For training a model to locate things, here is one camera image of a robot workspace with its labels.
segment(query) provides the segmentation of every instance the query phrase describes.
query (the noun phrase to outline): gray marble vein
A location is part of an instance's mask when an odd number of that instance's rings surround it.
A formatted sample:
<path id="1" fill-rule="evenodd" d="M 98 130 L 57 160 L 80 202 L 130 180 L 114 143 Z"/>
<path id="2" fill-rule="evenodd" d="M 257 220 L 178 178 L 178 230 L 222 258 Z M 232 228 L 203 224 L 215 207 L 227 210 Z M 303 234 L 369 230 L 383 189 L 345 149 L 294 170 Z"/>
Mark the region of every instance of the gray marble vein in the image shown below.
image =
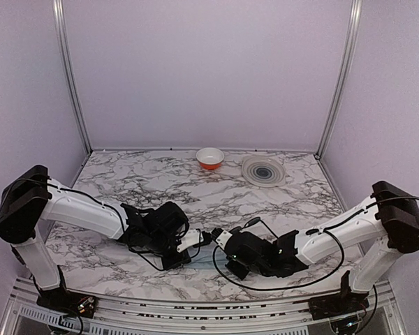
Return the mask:
<path id="1" fill-rule="evenodd" d="M 206 231 L 215 227 L 230 229 L 260 216 L 282 235 L 323 223 L 341 211 L 312 155 L 227 151 L 222 167 L 210 172 L 200 168 L 195 154 L 94 152 L 75 188 L 99 200 L 125 202 L 139 208 L 159 207 L 172 200 L 185 211 L 191 227 Z M 240 168 L 242 159 L 252 154 L 279 161 L 286 169 L 286 185 L 259 188 L 246 182 Z M 259 224 L 251 231 L 262 237 L 270 235 Z M 341 275 L 360 258 L 360 251 L 354 246 L 346 249 L 341 271 L 328 280 L 299 290 L 256 292 L 228 283 L 208 262 L 157 271 L 124 245 L 63 223 L 55 224 L 47 247 L 54 261 L 61 265 L 70 288 L 114 296 L 188 301 L 271 299 L 331 290 L 339 287 Z M 214 245 L 203 248 L 202 255 L 209 255 L 212 248 Z M 151 259 L 160 266 L 158 258 Z M 338 261 L 339 255 L 332 255 L 288 278 L 249 274 L 243 284 L 275 288 L 307 283 L 327 274 Z"/>

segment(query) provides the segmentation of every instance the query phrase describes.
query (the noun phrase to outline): red bowl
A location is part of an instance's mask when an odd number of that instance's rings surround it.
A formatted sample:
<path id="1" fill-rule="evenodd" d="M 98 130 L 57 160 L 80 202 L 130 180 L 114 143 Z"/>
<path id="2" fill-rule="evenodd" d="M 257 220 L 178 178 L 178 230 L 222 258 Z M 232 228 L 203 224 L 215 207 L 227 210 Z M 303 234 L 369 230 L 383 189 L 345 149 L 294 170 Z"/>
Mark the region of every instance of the red bowl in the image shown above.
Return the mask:
<path id="1" fill-rule="evenodd" d="M 225 155 L 216 148 L 203 148 L 197 151 L 196 158 L 202 168 L 215 170 L 222 165 Z"/>

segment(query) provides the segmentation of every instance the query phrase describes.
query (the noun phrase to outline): marble tabletop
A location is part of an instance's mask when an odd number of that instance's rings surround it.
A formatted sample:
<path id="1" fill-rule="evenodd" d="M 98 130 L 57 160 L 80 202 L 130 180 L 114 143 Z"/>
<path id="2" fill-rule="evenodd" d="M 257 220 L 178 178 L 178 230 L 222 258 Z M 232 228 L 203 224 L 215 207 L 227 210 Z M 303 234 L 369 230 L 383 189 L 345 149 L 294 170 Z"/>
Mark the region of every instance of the marble tabletop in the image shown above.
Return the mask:
<path id="1" fill-rule="evenodd" d="M 189 217 L 192 228 L 230 229 L 260 216 L 278 235 L 310 228 L 341 212 L 321 169 L 309 154 L 281 151 L 226 151 L 222 167 L 210 172 L 189 151 L 94 152 L 75 188 L 103 201 L 125 202 L 138 208 L 159 207 L 172 200 Z M 286 184 L 260 188 L 242 177 L 242 160 L 268 156 L 286 169 Z M 270 234 L 261 225 L 250 230 Z M 339 287 L 341 275 L 360 259 L 357 246 L 346 249 L 344 266 L 329 279 L 299 290 L 256 292 L 221 278 L 209 262 L 214 245 L 202 248 L 200 259 L 185 267 L 157 271 L 116 241 L 96 232 L 55 223 L 47 240 L 69 288 L 105 295 L 173 301 L 239 301 L 272 299 L 322 292 Z M 151 258 L 158 266 L 160 260 Z M 288 278 L 249 274 L 242 283 L 257 288 L 297 285 L 320 278 L 339 261 L 339 254 Z M 219 266 L 223 271 L 224 262 Z"/>

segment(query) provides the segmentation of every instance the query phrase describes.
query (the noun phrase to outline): white wall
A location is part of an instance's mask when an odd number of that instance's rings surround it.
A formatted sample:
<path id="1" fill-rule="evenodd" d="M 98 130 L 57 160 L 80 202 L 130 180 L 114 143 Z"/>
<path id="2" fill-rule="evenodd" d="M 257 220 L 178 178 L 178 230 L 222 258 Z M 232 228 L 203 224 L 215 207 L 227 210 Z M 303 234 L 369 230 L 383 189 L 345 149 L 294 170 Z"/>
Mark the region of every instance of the white wall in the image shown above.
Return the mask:
<path id="1" fill-rule="evenodd" d="M 344 0 L 65 0 L 95 148 L 315 151 L 346 40 Z"/>
<path id="2" fill-rule="evenodd" d="M 70 184 L 85 158 L 61 67 L 50 1 L 0 0 L 0 197 L 32 165 Z M 23 270 L 0 240 L 0 319 Z"/>
<path id="3" fill-rule="evenodd" d="M 349 207 L 384 179 L 419 195 L 419 1 L 365 0 L 355 57 L 325 155 Z M 419 252 L 390 272 L 408 334 L 419 334 Z"/>

